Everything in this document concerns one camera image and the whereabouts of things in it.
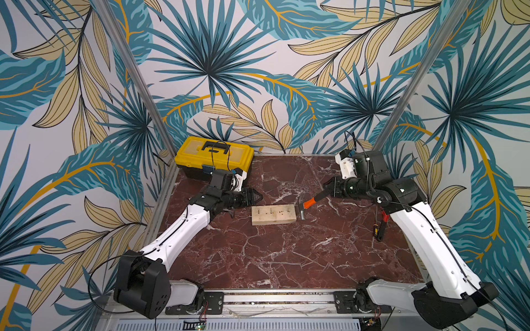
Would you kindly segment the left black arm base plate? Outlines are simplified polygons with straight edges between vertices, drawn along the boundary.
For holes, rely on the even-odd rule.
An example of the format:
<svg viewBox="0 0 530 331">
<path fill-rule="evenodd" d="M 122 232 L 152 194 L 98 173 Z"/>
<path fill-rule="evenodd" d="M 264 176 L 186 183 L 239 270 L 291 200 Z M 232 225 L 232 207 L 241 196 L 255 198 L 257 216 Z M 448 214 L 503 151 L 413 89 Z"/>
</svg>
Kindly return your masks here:
<svg viewBox="0 0 530 331">
<path fill-rule="evenodd" d="M 221 315 L 224 307 L 223 292 L 199 291 L 196 298 L 189 305 L 167 306 L 166 315 Z"/>
</svg>

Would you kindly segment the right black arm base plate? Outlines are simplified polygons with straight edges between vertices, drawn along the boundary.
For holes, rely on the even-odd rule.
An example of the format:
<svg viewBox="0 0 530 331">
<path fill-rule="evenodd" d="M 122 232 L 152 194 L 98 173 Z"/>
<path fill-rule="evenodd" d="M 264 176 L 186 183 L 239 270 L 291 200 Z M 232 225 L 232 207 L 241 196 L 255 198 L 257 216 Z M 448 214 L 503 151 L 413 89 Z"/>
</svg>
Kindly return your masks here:
<svg viewBox="0 0 530 331">
<path fill-rule="evenodd" d="M 338 314 L 379 314 L 392 311 L 390 306 L 375 305 L 365 290 L 335 291 L 333 300 Z"/>
</svg>

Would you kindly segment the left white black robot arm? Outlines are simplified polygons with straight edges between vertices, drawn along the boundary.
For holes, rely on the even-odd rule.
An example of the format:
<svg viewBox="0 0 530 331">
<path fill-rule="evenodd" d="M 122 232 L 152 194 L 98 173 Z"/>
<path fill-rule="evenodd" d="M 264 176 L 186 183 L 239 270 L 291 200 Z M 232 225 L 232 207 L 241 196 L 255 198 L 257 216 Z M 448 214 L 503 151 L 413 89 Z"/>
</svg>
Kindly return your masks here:
<svg viewBox="0 0 530 331">
<path fill-rule="evenodd" d="M 202 229 L 232 209 L 257 205 L 263 195 L 253 188 L 221 191 L 208 188 L 189 201 L 181 216 L 139 252 L 127 251 L 117 264 L 115 302 L 149 319 L 167 307 L 188 306 L 199 310 L 204 295 L 192 281 L 172 282 L 168 275 L 179 254 Z"/>
</svg>

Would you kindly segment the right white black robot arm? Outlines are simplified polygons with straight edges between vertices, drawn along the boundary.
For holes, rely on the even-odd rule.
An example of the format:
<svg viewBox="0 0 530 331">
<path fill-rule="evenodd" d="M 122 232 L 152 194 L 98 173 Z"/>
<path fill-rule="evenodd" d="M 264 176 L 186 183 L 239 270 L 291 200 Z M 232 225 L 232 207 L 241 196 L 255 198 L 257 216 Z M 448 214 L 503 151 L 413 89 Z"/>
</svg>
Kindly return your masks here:
<svg viewBox="0 0 530 331">
<path fill-rule="evenodd" d="M 345 149 L 335 157 L 341 174 L 323 183 L 323 190 L 302 204 L 308 209 L 333 197 L 367 200 L 379 205 L 395 222 L 418 254 L 430 280 L 406 284 L 377 277 L 356 288 L 354 308 L 373 312 L 378 306 L 419 314 L 431 327 L 442 330 L 492 304 L 499 292 L 466 265 L 437 222 L 428 201 L 414 180 L 395 179 L 384 155 L 377 150 L 357 153 Z"/>
</svg>

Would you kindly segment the orange black claw hammer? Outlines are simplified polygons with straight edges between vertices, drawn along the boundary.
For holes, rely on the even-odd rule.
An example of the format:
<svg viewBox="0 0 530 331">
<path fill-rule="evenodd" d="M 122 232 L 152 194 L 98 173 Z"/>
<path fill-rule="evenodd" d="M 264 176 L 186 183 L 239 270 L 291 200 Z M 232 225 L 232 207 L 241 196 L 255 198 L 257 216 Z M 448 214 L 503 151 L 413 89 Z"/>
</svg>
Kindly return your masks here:
<svg viewBox="0 0 530 331">
<path fill-rule="evenodd" d="M 314 197 L 310 199 L 301 199 L 300 197 L 297 198 L 297 201 L 295 202 L 295 213 L 298 221 L 305 220 L 305 211 L 315 205 L 317 202 L 314 201 Z"/>
</svg>

